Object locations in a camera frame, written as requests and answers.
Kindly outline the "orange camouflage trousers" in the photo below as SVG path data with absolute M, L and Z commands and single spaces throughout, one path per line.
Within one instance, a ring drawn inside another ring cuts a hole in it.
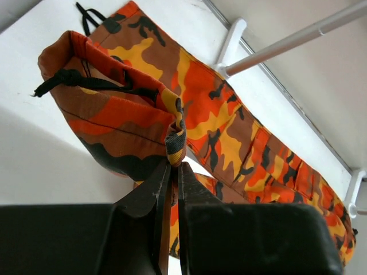
M 320 173 L 273 135 L 228 82 L 129 1 L 96 30 L 67 31 L 38 58 L 68 125 L 104 168 L 143 183 L 187 152 L 227 203 L 304 203 L 324 217 L 341 262 L 356 248 L 349 213 Z

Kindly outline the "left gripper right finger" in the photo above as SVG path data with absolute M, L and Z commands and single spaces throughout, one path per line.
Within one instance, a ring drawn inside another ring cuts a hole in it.
M 178 169 L 179 245 L 183 274 L 286 274 L 277 247 L 276 204 L 224 203 Z

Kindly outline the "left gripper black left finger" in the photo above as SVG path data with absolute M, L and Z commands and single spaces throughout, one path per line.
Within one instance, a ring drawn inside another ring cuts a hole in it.
M 171 166 L 166 161 L 114 203 L 99 274 L 167 274 Z

